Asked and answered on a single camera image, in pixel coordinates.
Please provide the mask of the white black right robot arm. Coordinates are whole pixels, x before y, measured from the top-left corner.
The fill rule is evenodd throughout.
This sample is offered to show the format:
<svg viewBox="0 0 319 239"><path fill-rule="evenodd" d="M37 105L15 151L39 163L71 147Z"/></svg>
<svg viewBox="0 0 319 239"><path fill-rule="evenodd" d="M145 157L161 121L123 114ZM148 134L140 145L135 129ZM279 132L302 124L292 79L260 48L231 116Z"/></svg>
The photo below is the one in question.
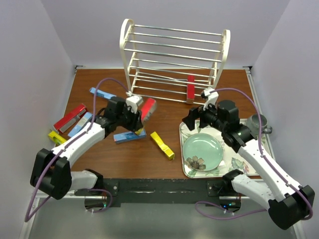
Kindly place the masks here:
<svg viewBox="0 0 319 239"><path fill-rule="evenodd" d="M232 170L222 177L226 195L237 192L249 197L283 230L312 218L314 190L309 185L302 186L270 157L250 129L240 122L233 101L191 108L182 121L189 130L194 130L195 120L199 120L200 128L210 126L220 131L225 144L249 162L266 184L262 186L240 170Z"/></svg>

